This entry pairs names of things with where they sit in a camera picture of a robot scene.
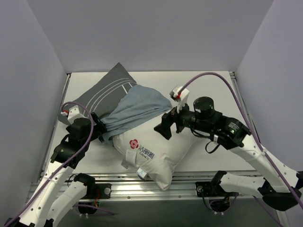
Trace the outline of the pillowcase grey outside blue inside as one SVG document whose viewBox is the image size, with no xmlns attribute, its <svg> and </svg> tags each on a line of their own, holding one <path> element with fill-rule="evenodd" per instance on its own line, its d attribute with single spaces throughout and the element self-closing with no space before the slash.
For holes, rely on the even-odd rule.
<svg viewBox="0 0 303 227">
<path fill-rule="evenodd" d="M 80 112 L 94 112 L 107 131 L 102 139 L 112 144 L 112 138 L 135 128 L 172 108 L 162 93 L 144 87 L 117 63 L 98 83 L 75 99 Z"/>
</svg>

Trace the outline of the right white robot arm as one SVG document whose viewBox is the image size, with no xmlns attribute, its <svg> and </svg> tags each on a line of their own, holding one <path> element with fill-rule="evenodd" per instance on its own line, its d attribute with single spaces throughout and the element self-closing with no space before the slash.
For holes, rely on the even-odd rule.
<svg viewBox="0 0 303 227">
<path fill-rule="evenodd" d="M 196 137 L 209 139 L 238 155 L 260 174 L 259 177 L 251 177 L 218 171 L 210 182 L 212 193 L 250 195 L 279 211 L 302 205 L 302 172 L 289 168 L 258 145 L 250 129 L 241 121 L 216 111 L 212 98 L 200 97 L 193 106 L 194 111 L 190 111 L 188 105 L 180 111 L 174 107 L 161 117 L 154 130 L 169 140 L 172 124 L 176 125 L 177 133 L 188 128 Z"/>
</svg>

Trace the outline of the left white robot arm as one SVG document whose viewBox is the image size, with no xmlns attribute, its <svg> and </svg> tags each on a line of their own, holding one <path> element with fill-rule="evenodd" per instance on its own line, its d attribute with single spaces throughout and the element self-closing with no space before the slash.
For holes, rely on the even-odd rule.
<svg viewBox="0 0 303 227">
<path fill-rule="evenodd" d="M 94 197 L 98 191 L 96 180 L 88 174 L 75 175 L 67 190 L 58 195 L 66 179 L 85 157 L 91 141 L 106 132 L 95 113 L 88 117 L 71 118 L 68 134 L 55 147 L 44 176 L 23 210 L 5 223 L 7 227 L 54 227 L 75 205 L 84 198 Z"/>
</svg>

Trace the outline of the white pillow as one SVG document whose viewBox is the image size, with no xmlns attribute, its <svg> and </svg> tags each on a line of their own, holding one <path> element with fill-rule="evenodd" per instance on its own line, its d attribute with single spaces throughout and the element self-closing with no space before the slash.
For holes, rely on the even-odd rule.
<svg viewBox="0 0 303 227">
<path fill-rule="evenodd" d="M 159 115 L 114 136 L 112 141 L 124 155 L 126 164 L 143 169 L 162 190 L 167 190 L 175 167 L 190 150 L 196 137 L 185 128 L 181 133 L 172 130 L 172 137 L 167 140 L 153 129 L 160 122 Z"/>
</svg>

